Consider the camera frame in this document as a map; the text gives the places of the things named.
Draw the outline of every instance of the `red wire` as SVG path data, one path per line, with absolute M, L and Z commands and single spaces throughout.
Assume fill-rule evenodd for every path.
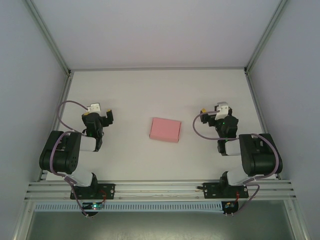
M 103 196 L 103 201 L 101 202 L 101 203 L 103 203 L 103 205 L 104 205 L 104 203 L 106 202 L 106 199 L 107 199 L 107 194 L 106 194 L 106 192 L 103 191 L 103 190 L 100 190 L 100 192 L 104 194 L 104 196 Z
M 236 195 L 236 197 L 235 197 L 234 204 L 236 204 L 238 202 L 240 194 L 239 194 L 239 192 L 236 192 L 235 195 Z

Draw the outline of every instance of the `pink box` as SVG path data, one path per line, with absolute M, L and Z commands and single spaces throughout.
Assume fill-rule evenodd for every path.
M 155 140 L 177 143 L 180 127 L 181 121 L 154 117 L 149 137 Z

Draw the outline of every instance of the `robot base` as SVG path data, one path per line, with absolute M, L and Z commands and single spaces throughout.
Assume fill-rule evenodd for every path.
M 115 196 L 115 187 L 113 183 L 98 183 L 96 175 L 93 174 L 90 186 L 74 186 L 74 191 L 79 200 L 113 200 Z M 75 200 L 71 191 L 70 199 Z
M 248 189 L 245 186 L 231 186 L 228 184 L 227 172 L 222 174 L 219 182 L 204 182 L 202 187 L 205 199 L 235 199 L 239 193 L 240 199 L 249 197 Z

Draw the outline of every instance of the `metal bracket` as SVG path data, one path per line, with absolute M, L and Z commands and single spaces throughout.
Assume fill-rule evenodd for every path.
M 240 199 L 247 199 L 249 197 L 248 189 L 244 186 L 226 186 L 221 188 L 219 182 L 204 182 L 198 189 L 203 190 L 205 199 L 235 199 L 239 193 Z
M 113 200 L 115 196 L 116 185 L 113 183 L 99 183 L 97 194 L 92 195 L 91 191 L 86 191 L 86 187 L 74 187 L 75 194 L 79 200 Z M 70 199 L 75 200 L 73 192 Z

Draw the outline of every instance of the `glass panel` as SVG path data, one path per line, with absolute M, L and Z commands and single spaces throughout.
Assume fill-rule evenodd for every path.
M 282 201 L 254 201 L 239 215 L 209 212 L 35 212 L 28 240 L 291 240 Z

